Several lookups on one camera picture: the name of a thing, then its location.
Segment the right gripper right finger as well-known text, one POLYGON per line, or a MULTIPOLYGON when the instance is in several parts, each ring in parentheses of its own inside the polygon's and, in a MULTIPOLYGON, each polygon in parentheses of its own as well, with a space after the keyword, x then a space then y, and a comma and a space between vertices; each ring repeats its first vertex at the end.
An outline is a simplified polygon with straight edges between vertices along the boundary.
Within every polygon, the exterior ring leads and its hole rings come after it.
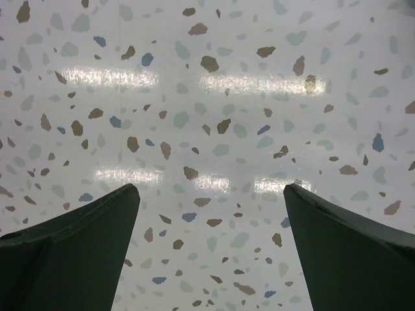
POLYGON ((314 310, 413 310, 414 235, 290 184, 285 206, 314 310))

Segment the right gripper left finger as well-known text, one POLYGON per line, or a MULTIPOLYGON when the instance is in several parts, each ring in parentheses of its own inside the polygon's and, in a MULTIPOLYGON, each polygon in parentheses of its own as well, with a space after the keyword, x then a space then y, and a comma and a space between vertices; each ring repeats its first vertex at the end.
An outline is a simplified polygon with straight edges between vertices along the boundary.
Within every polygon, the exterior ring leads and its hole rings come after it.
POLYGON ((132 184, 1 237, 2 310, 111 310, 140 197, 132 184))

